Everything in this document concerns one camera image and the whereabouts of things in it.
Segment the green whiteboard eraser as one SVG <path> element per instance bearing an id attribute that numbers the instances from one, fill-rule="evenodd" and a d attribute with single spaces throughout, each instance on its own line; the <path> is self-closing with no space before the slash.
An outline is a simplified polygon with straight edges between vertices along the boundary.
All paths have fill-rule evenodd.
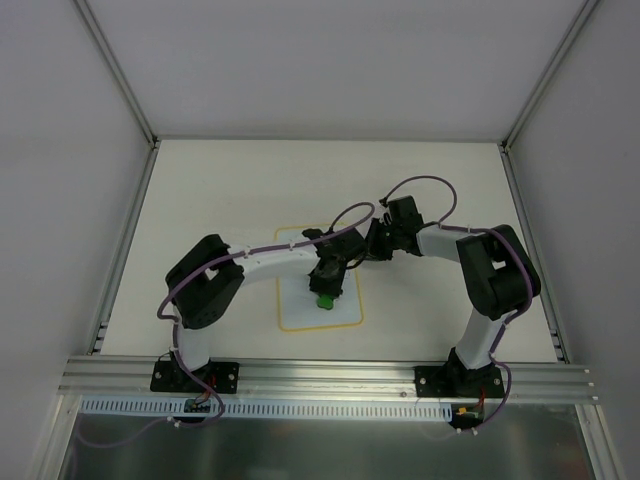
<path id="1" fill-rule="evenodd" d="M 334 298 L 330 295 L 318 295 L 316 298 L 316 306 L 324 310 L 332 310 L 334 308 Z"/>

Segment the yellow framed small whiteboard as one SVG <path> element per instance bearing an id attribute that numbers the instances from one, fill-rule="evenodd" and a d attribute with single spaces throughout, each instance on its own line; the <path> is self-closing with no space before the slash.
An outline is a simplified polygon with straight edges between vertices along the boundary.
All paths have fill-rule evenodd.
<path id="1" fill-rule="evenodd" d="M 355 327 L 364 321 L 356 270 L 365 242 L 350 230 L 320 245 L 320 266 L 277 279 L 279 328 L 288 333 Z"/>

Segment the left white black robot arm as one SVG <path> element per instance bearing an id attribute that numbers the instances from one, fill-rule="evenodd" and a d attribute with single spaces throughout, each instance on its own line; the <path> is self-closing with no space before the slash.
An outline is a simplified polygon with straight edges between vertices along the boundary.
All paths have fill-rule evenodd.
<path id="1" fill-rule="evenodd" d="M 366 254 L 366 241 L 354 228 L 308 228 L 285 243 L 254 248 L 232 249 L 217 234 L 204 237 L 165 276 L 168 295 L 158 317 L 172 321 L 174 331 L 169 358 L 154 365 L 151 390 L 233 393 L 236 382 L 226 375 L 238 367 L 210 359 L 204 331 L 221 319 L 240 288 L 304 277 L 316 307 L 331 311 L 344 293 L 347 271 Z"/>

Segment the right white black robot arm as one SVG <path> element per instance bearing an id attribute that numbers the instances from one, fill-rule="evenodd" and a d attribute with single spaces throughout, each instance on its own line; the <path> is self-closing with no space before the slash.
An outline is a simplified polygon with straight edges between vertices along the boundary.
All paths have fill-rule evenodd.
<path id="1" fill-rule="evenodd" d="M 539 275 L 509 225 L 463 228 L 425 222 L 411 196 L 382 199 L 380 204 L 385 213 L 371 221 L 366 235 L 370 258 L 387 261 L 401 250 L 461 267 L 471 315 L 447 361 L 425 382 L 469 396 L 491 380 L 494 354 L 506 327 L 540 294 Z"/>

